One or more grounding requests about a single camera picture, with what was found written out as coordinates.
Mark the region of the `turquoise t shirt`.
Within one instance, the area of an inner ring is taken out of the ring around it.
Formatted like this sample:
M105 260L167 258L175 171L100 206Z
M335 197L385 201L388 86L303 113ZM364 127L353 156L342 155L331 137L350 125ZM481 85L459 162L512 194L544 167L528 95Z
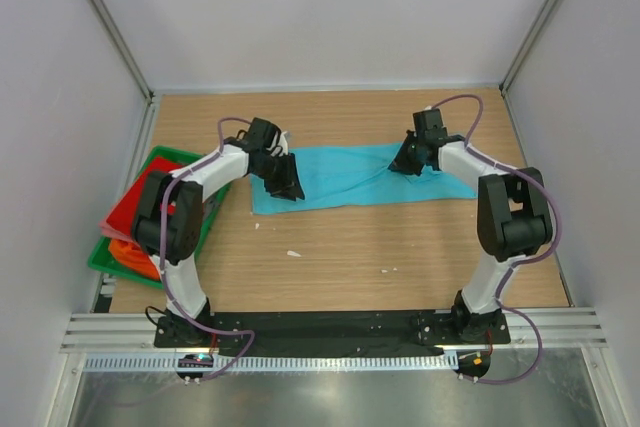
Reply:
M274 198L260 179L251 176L252 212L275 215L343 206L476 198L473 189L461 180L429 167L419 176L389 170L399 147L398 143L392 143L297 148L293 153L305 198L296 201Z

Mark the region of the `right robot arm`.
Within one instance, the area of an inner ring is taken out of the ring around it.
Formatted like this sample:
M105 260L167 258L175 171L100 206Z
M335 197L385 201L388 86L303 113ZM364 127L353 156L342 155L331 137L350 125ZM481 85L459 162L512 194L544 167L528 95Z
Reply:
M519 266L552 241L544 180L536 168L503 164L477 151L465 137L449 134L438 109L415 112L413 123L389 169L409 176L427 168L444 172L476 194L476 232L483 254L471 280L456 294L451 324L460 341L479 343L498 326L503 293Z

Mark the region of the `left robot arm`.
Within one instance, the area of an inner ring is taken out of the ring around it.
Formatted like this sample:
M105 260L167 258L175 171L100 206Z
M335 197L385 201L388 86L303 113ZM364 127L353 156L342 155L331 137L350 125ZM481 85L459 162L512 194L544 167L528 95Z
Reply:
M205 204L248 175L261 179L274 198L305 198L295 154L283 131L261 118L247 125L232 137L222 137L219 146L198 161L168 173L154 170L143 184L131 235L156 267L165 292L166 308L156 323L162 346L201 346L223 334L213 329L210 302L196 270Z

